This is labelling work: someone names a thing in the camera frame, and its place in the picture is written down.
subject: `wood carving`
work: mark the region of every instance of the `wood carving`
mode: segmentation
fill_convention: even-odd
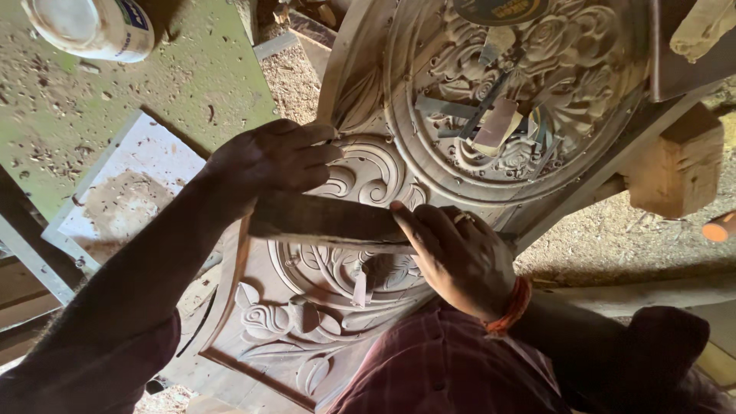
[[[513,47],[483,65],[487,28],[460,18],[451,1],[354,2],[318,108],[318,121],[339,129],[333,144],[345,158],[311,194],[379,207],[459,204],[490,221],[499,207],[577,178],[618,136],[638,96],[622,98],[641,77],[629,68],[634,39],[620,18],[627,1],[550,3],[545,15],[513,27]],[[417,96],[477,105],[521,49],[502,93],[523,115],[543,113],[550,133],[509,138],[496,157],[438,138],[466,119],[417,110]],[[434,294],[410,256],[242,234],[232,281],[218,290],[227,305],[201,353],[310,410],[347,384],[376,335]]]

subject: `red wristband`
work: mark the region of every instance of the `red wristband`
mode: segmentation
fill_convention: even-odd
[[[527,278],[516,277],[506,314],[493,322],[482,322],[488,335],[491,337],[505,337],[514,323],[524,315],[530,300],[531,282]]]

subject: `plastic container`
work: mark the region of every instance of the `plastic container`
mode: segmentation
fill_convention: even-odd
[[[90,59],[139,62],[153,49],[151,20],[133,0],[22,0],[50,44]]]

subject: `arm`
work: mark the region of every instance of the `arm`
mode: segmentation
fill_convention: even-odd
[[[34,352],[117,343],[168,320],[225,228],[265,188],[304,192],[329,177],[332,127],[288,119],[242,133],[84,286]]]
[[[505,314],[516,279],[513,256],[487,223],[456,207],[422,205],[412,213],[393,202],[391,209],[437,293],[483,321]],[[703,407],[714,395],[683,386],[708,328],[678,309],[644,309],[626,328],[535,292],[509,335],[549,357],[568,403],[585,404],[579,409],[587,412]]]

